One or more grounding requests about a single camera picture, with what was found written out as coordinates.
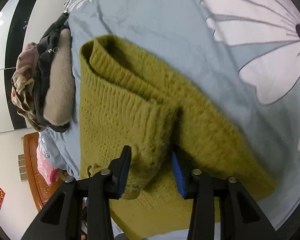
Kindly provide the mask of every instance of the pink garment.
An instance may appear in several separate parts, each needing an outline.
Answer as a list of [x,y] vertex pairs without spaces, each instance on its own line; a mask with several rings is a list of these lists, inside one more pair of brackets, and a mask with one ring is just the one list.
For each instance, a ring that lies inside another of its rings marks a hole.
[[52,183],[57,181],[58,168],[53,167],[47,159],[40,152],[39,146],[37,147],[37,162],[38,171],[44,177],[46,183],[51,186]]
[[24,76],[34,77],[38,60],[37,44],[34,42],[28,43],[18,57],[16,71]]

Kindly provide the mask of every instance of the yellow sweater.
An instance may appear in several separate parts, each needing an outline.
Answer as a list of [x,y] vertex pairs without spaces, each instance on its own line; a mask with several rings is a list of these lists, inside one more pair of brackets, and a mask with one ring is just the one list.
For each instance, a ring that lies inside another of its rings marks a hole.
[[130,240],[189,227],[192,201],[177,191],[171,144],[212,176],[237,177],[256,200],[273,192],[275,182],[237,128],[167,64],[112,35],[84,44],[80,59],[80,176],[132,147],[124,198],[111,201],[112,217]]

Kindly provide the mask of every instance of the black stripe panel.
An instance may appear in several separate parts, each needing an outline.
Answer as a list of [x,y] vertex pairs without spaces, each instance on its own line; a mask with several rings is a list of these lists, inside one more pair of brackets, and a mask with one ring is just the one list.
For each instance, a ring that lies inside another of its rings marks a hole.
[[[19,54],[22,52],[23,41],[26,35],[26,29],[29,22],[32,9],[37,0],[19,0],[17,7],[14,11],[10,29],[7,38],[6,55],[5,55],[5,68],[16,66]],[[27,128],[25,119],[18,115],[17,107],[11,101],[11,78],[15,69],[4,70],[4,86],[6,91],[6,98],[10,118],[13,128],[23,129]]]

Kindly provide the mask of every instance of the wooden headboard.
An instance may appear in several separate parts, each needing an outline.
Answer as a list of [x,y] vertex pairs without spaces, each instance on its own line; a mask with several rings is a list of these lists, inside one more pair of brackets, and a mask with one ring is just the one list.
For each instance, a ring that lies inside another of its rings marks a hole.
[[48,186],[43,176],[39,173],[37,165],[38,138],[39,133],[37,132],[25,135],[23,137],[23,150],[26,159],[30,190],[37,210],[40,211],[60,186],[62,180],[60,179],[52,186]]

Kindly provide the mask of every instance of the screw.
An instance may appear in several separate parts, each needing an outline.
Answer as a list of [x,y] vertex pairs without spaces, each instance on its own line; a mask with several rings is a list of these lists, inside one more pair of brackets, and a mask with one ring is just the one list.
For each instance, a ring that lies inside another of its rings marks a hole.
[[230,177],[228,178],[228,181],[229,181],[230,183],[236,183],[236,182],[237,182],[237,179],[236,179],[235,177],[233,177],[233,176],[230,176]]
[[66,176],[66,177],[65,177],[65,182],[66,182],[66,183],[70,183],[70,182],[72,182],[72,181],[74,181],[74,177],[71,177],[71,176]]
[[103,169],[100,172],[101,175],[109,175],[110,173],[111,173],[111,170],[109,170],[109,169]]
[[200,169],[193,169],[192,170],[192,174],[193,175],[201,175],[202,174],[202,171]]

